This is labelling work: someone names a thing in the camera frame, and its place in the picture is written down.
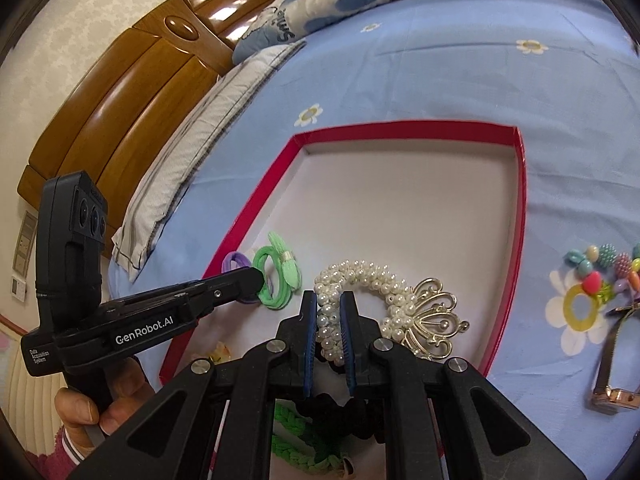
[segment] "person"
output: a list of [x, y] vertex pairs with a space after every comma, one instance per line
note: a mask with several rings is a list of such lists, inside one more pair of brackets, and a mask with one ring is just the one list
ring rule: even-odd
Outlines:
[[64, 480], [71, 470], [94, 450], [85, 426], [100, 424], [106, 434], [116, 431], [153, 394], [144, 372], [135, 359], [127, 358], [110, 370], [111, 391], [117, 398], [102, 414], [89, 397], [61, 388], [55, 398], [55, 407], [62, 421], [56, 434], [55, 448], [50, 455], [35, 456], [27, 453], [31, 463], [47, 480]]

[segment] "teal bead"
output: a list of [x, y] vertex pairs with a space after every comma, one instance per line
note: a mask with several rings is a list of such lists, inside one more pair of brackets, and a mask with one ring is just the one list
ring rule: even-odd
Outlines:
[[593, 272], [593, 264], [589, 260], [584, 259], [578, 264], [577, 272], [580, 279], [583, 280]]
[[603, 269], [608, 269], [613, 265], [616, 259], [616, 248], [611, 244], [600, 246], [600, 256], [598, 257], [598, 265]]
[[571, 249], [567, 254], [564, 255], [564, 260], [568, 264], [578, 265], [581, 261], [585, 260], [586, 256], [582, 251], [577, 249]]

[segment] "yellow flower center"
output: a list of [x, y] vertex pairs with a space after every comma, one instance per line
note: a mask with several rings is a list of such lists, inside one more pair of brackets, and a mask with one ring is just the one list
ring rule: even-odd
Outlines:
[[313, 116], [316, 114], [316, 112], [318, 111], [318, 109], [315, 106], [312, 106], [311, 108], [308, 108], [305, 113], [302, 114], [302, 117], [300, 117], [303, 121], [308, 121], [309, 119], [313, 118]]
[[[574, 301], [578, 296], [584, 296], [591, 301], [589, 313], [583, 319], [578, 319], [574, 312]], [[584, 293], [581, 285], [574, 285], [570, 288], [565, 297], [562, 305], [562, 314], [566, 319], [567, 324], [573, 328], [576, 332], [586, 332], [596, 322], [596, 316], [598, 315], [598, 309], [600, 308], [600, 302], [597, 298], [592, 298]]]
[[542, 45], [540, 45], [540, 42], [539, 42], [539, 41], [531, 41], [531, 40], [524, 41], [524, 42], [522, 43], [522, 46], [523, 46], [524, 48], [530, 48], [530, 49], [532, 49], [532, 50], [537, 50], [537, 49], [539, 49], [540, 47], [542, 47]]

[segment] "purple hair tie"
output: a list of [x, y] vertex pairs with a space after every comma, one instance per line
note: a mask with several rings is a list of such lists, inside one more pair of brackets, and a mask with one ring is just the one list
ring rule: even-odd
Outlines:
[[[237, 269], [239, 267], [251, 267], [251, 260], [239, 251], [231, 251], [227, 256], [225, 256], [225, 259], [222, 260], [222, 272], [229, 272], [230, 270]], [[270, 294], [273, 294], [273, 283], [271, 283], [271, 279], [268, 276], [266, 277], [266, 279], [267, 286], [269, 287], [269, 292]], [[254, 304], [260, 303], [260, 300], [256, 298], [255, 301], [238, 300], [238, 302], [244, 304]]]

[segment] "blue bed sheet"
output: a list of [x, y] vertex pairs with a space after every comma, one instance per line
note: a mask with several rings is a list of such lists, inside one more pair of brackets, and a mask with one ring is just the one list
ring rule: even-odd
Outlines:
[[[597, 0], [403, 0], [307, 41], [217, 143], [138, 279], [112, 264], [112, 294], [200, 277], [300, 131], [429, 118], [515, 124], [527, 156], [525, 246], [489, 378], [588, 478], [603, 479], [640, 413], [587, 408], [606, 327], [598, 314], [589, 331], [570, 330], [556, 307], [572, 286], [569, 249], [630, 250], [640, 238], [640, 61], [624, 30]], [[315, 104], [313, 124], [302, 112]], [[630, 321], [619, 338], [613, 384], [638, 385], [638, 330]]]

